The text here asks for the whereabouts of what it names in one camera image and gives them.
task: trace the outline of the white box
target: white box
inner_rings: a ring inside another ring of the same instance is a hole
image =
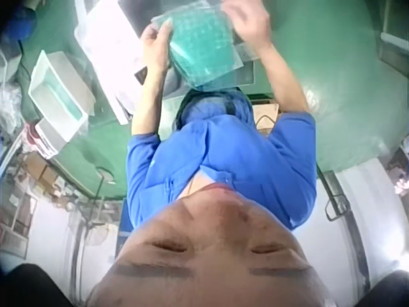
[[[62,51],[40,53],[28,93],[66,142],[88,121],[95,104],[94,95]]]

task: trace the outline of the green floor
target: green floor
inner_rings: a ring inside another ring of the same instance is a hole
[[[378,59],[380,12],[366,4],[373,1],[270,3],[275,44],[300,79],[314,112],[320,167],[339,171],[395,147],[408,130],[408,79]],[[38,10],[34,35],[23,44],[27,69],[31,71],[42,49],[85,58],[73,37],[76,22],[73,1],[47,1]],[[19,80],[25,88],[23,71]],[[103,166],[114,173],[116,185],[104,185],[102,194],[123,196],[130,127],[117,123],[98,83],[93,91],[97,103],[88,133],[66,145],[55,163],[90,194],[98,185],[95,166]],[[23,115],[37,117],[27,95]]]

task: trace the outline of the eye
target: eye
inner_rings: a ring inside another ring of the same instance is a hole
[[[270,254],[282,249],[286,249],[286,247],[282,244],[271,243],[267,245],[256,246],[255,248],[251,249],[251,252],[254,254]]]
[[[175,253],[182,253],[187,250],[185,246],[170,240],[154,241],[151,243],[151,245],[155,246],[156,248],[164,249],[166,251],[173,251]]]

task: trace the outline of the clear plastic bag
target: clear plastic bag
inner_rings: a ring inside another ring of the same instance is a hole
[[[13,134],[22,124],[21,100],[21,87],[18,83],[0,85],[0,126],[8,134]]]
[[[152,19],[158,27],[171,19],[172,62],[195,88],[243,66],[226,14],[206,4],[198,1]]]

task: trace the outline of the blue jacket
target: blue jacket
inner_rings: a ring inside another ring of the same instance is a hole
[[[172,203],[201,169],[293,230],[311,215],[316,199],[315,134],[310,114],[286,113],[267,138],[227,114],[189,122],[164,142],[157,134],[132,136],[130,221],[136,228]]]

